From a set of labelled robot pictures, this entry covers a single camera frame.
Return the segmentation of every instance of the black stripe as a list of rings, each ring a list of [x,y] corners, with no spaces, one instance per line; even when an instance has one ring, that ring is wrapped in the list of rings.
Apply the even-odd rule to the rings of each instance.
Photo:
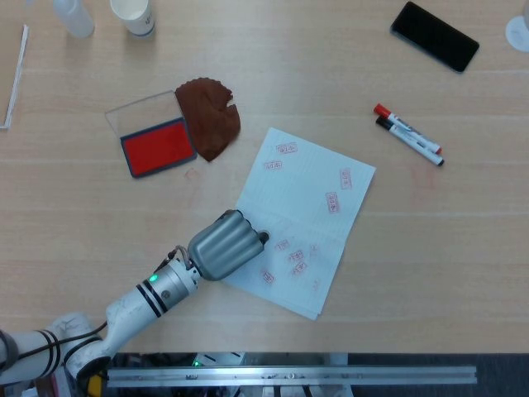
[[[84,341],[83,343],[78,344],[76,347],[74,347],[72,350],[70,350],[69,352],[66,353],[66,355],[64,356],[63,365],[65,366],[65,365],[66,365],[66,362],[67,362],[68,359],[72,356],[72,354],[74,354],[74,353],[75,353],[77,350],[79,350],[81,347],[85,347],[85,346],[88,345],[89,343],[97,342],[97,341],[100,341],[100,340],[101,340],[100,337],[90,337],[90,338],[88,338],[86,341]]]
[[[48,343],[48,345],[51,344],[51,339],[45,334],[43,333],[40,329],[37,329],[36,330],[40,335],[42,335],[44,337],[44,339],[46,340],[46,342]],[[38,376],[39,378],[41,378],[42,376],[44,376],[44,374],[46,372],[48,372],[50,370],[50,367],[51,367],[51,363],[53,362],[53,348],[50,348],[49,350],[50,352],[50,358],[48,359],[48,365],[46,365],[46,369]]]
[[[54,333],[52,333],[52,331],[48,331],[47,329],[43,329],[42,331],[47,332],[48,335],[50,335],[51,338],[53,339],[53,342],[59,341],[59,339],[55,336]],[[51,369],[50,374],[53,374],[60,364],[60,344],[59,343],[55,345],[55,349],[56,349],[57,357],[55,358],[55,364],[53,365],[53,368]]]
[[[145,287],[147,287],[147,289],[149,290],[149,292],[151,292],[152,295],[155,297],[156,302],[158,302],[158,304],[159,304],[160,307],[162,308],[162,312],[167,313],[167,306],[165,306],[164,301],[163,301],[162,298],[158,295],[158,293],[155,291],[155,289],[152,288],[152,285],[150,284],[150,282],[149,282],[148,280],[145,280],[145,281],[143,282],[143,285],[144,285]]]
[[[137,285],[136,288],[137,288],[138,291],[140,291],[140,293],[143,295],[143,297],[145,298],[145,300],[146,300],[147,303],[149,304],[149,306],[150,306],[150,308],[152,309],[152,311],[155,312],[156,317],[157,317],[157,318],[162,317],[162,315],[160,314],[160,311],[156,308],[154,302],[153,302],[152,300],[150,300],[150,298],[147,296],[147,293],[143,290],[143,288],[141,288],[140,285]]]

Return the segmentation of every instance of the white cup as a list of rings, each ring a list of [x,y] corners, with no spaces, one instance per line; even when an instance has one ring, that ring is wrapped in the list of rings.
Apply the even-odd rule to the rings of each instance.
[[[155,29],[150,0],[110,0],[110,8],[134,36],[146,37]]]

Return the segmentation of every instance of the black cable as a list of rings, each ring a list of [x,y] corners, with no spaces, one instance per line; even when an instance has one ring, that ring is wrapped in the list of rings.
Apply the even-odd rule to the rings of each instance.
[[[28,352],[25,352],[25,353],[21,354],[18,357],[18,360],[22,360],[23,358],[26,358],[26,357],[29,357],[29,356],[33,356],[34,354],[43,352],[44,350],[47,350],[47,349],[51,349],[52,347],[55,347],[57,345],[62,345],[63,343],[68,343],[68,342],[72,342],[72,341],[77,341],[79,339],[85,339],[86,337],[91,337],[93,334],[102,331],[106,326],[107,326],[107,322],[105,321],[103,324],[101,324],[99,327],[97,327],[93,331],[84,333],[82,335],[78,335],[77,337],[67,337],[66,339],[61,339],[61,340],[59,340],[57,342],[48,343],[47,345],[44,345],[44,346],[41,346],[41,347],[37,347],[36,349],[30,350]]]

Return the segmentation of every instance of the wooden table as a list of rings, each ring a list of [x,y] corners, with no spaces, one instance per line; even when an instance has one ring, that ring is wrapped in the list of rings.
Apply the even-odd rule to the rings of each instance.
[[[404,2],[154,0],[129,37],[104,0],[90,38],[50,2],[2,2],[30,28],[17,107],[0,134],[0,324],[43,328],[105,308],[239,196],[268,127],[377,167],[316,321],[204,282],[126,350],[529,350],[529,58],[504,28],[522,1],[423,0],[481,44],[456,74],[393,37]],[[235,93],[239,139],[134,180],[104,113],[198,76]],[[381,102],[439,141],[437,169],[375,126]]]

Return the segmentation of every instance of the phone screen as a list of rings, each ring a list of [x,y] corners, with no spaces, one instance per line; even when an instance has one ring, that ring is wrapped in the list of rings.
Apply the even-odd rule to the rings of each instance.
[[[458,72],[466,69],[479,43],[413,2],[398,14],[391,31],[423,48]]]

